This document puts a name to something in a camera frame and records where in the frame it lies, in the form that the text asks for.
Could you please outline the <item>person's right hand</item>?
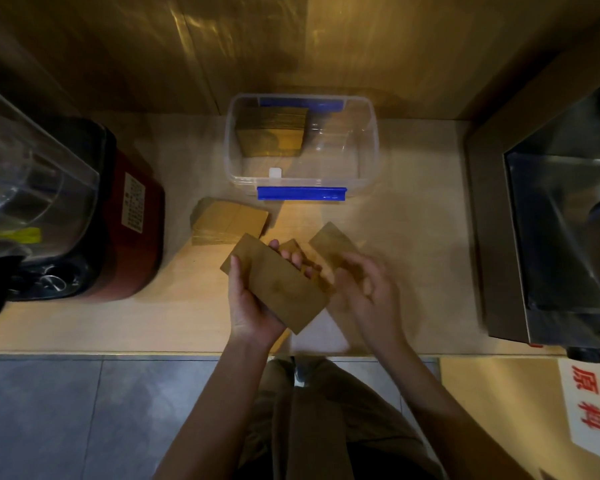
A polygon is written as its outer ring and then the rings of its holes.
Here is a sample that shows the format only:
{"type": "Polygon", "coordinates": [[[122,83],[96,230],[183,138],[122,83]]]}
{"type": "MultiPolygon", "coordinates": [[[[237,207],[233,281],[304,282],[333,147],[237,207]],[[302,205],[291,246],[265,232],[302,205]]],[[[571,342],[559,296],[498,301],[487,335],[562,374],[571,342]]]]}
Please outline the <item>person's right hand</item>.
{"type": "Polygon", "coordinates": [[[378,359],[407,349],[399,289],[387,268],[360,253],[344,252],[342,256],[346,264],[359,267],[363,272],[359,283],[352,272],[338,267],[335,288],[344,299],[366,346],[378,359]]]}

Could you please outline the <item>stainless steel appliance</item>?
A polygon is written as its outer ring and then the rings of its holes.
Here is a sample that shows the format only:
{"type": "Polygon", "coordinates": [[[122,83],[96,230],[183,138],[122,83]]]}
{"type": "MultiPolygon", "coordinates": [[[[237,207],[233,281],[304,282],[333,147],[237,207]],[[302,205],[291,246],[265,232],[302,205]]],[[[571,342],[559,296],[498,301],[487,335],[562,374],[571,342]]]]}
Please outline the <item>stainless steel appliance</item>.
{"type": "Polygon", "coordinates": [[[600,363],[600,73],[542,72],[466,163],[488,334],[600,363]]]}

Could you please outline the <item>person's left forearm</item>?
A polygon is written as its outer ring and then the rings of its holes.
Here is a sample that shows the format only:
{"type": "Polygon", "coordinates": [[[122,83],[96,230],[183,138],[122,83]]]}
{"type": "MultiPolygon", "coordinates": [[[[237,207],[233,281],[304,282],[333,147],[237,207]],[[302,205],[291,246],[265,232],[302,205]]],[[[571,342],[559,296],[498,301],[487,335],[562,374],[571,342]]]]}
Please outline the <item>person's left forearm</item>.
{"type": "Polygon", "coordinates": [[[276,339],[232,333],[152,480],[230,480],[276,339]]]}

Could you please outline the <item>red and black blender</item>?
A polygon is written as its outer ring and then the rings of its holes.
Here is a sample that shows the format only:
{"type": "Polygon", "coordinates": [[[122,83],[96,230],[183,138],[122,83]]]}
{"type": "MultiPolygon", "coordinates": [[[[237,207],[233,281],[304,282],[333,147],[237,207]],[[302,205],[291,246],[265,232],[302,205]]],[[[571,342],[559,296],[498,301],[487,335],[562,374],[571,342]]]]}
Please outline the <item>red and black blender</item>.
{"type": "Polygon", "coordinates": [[[165,205],[106,126],[0,92],[0,313],[133,296],[160,268],[165,205]]]}

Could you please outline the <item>stack of brown sleeves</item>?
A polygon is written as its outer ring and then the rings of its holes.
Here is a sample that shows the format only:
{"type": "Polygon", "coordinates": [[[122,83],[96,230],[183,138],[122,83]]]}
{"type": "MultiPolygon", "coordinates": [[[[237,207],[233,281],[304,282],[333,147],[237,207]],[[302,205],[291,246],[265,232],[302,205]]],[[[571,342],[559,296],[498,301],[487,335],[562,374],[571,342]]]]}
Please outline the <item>stack of brown sleeves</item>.
{"type": "Polygon", "coordinates": [[[235,120],[235,134],[242,156],[300,156],[308,114],[305,107],[241,108],[235,120]]]}
{"type": "Polygon", "coordinates": [[[261,237],[270,219],[267,210],[216,198],[202,198],[192,210],[193,246],[236,244],[244,234],[261,237]]]}

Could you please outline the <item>person's left hand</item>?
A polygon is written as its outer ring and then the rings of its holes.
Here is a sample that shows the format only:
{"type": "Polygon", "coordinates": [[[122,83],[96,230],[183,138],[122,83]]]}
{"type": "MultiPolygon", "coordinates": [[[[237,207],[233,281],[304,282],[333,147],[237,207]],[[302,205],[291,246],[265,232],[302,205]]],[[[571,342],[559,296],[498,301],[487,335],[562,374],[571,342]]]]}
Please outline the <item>person's left hand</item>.
{"type": "MultiPolygon", "coordinates": [[[[279,240],[273,239],[269,247],[290,262],[288,252],[279,252],[279,240]]],[[[284,323],[280,322],[279,318],[249,290],[244,295],[229,295],[228,289],[228,300],[231,320],[230,338],[251,343],[263,349],[265,353],[270,352],[286,331],[284,323]]]]}

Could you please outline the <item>person's right forearm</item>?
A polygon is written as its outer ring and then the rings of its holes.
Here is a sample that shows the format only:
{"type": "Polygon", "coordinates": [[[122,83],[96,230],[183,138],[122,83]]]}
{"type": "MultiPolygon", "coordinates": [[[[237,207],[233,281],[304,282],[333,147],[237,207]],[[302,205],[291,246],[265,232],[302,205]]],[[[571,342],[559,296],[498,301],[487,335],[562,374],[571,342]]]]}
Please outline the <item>person's right forearm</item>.
{"type": "Polygon", "coordinates": [[[450,480],[534,480],[403,340],[374,348],[450,480]]]}

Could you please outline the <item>white sign with red characters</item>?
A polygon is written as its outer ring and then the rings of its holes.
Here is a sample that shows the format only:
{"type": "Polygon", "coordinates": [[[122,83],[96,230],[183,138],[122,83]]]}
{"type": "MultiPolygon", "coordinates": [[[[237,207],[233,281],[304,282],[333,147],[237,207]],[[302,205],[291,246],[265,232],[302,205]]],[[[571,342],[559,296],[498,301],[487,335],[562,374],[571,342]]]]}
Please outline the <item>white sign with red characters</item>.
{"type": "Polygon", "coordinates": [[[558,359],[572,443],[600,458],[600,363],[558,359]]]}

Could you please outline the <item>clear container with blue latches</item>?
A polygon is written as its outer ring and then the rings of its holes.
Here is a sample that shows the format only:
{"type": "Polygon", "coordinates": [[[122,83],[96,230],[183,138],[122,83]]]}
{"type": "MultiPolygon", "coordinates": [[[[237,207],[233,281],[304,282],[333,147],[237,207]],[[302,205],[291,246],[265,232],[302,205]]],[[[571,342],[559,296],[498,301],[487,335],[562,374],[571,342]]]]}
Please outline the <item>clear container with blue latches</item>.
{"type": "Polygon", "coordinates": [[[363,96],[240,93],[228,108],[223,163],[229,182],[260,201],[344,201],[373,183],[382,167],[374,105],[363,96]],[[300,156],[242,156],[237,113],[266,106],[309,110],[300,156]]]}

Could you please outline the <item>person's brown trousers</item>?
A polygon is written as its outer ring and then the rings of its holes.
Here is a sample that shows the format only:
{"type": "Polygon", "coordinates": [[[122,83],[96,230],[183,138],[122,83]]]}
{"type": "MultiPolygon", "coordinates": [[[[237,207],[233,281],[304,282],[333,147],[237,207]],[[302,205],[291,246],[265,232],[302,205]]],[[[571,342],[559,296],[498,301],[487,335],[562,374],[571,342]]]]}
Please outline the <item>person's brown trousers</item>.
{"type": "Polygon", "coordinates": [[[398,409],[326,358],[272,359],[233,480],[444,480],[398,409]]]}

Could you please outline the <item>large brown paper sleeve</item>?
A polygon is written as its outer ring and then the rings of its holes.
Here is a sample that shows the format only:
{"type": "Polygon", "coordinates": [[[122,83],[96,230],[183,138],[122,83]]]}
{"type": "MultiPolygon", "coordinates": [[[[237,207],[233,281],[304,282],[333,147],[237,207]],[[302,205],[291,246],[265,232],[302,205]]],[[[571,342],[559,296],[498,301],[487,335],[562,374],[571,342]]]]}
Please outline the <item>large brown paper sleeve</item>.
{"type": "MultiPolygon", "coordinates": [[[[327,307],[328,296],[319,286],[256,237],[244,234],[231,254],[241,260],[248,290],[294,334],[327,307]]],[[[221,266],[227,275],[230,255],[221,266]]]]}

